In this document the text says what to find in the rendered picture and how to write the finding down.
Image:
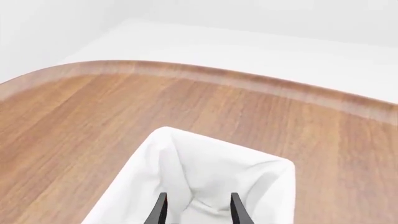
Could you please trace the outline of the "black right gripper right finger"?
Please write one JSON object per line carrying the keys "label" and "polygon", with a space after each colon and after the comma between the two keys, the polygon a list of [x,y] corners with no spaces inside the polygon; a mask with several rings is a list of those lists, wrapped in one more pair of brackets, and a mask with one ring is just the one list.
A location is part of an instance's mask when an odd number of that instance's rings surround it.
{"label": "black right gripper right finger", "polygon": [[231,194],[230,210],[233,224],[254,224],[237,193]]}

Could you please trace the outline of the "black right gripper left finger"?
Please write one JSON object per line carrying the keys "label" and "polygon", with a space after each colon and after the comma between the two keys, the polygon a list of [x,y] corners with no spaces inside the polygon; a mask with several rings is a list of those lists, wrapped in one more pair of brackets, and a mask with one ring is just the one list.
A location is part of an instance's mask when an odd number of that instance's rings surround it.
{"label": "black right gripper left finger", "polygon": [[144,224],[165,224],[167,218],[167,209],[167,194],[162,192],[159,194],[159,197]]}

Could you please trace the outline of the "white cloth-lined basket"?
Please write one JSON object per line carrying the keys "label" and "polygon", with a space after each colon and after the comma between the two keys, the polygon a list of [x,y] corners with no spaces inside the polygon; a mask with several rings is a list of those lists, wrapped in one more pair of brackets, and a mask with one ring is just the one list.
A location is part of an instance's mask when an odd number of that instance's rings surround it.
{"label": "white cloth-lined basket", "polygon": [[232,224],[238,194],[254,224],[293,224],[295,166],[286,158],[171,127],[152,132],[82,224],[144,224],[166,193],[166,224]]}

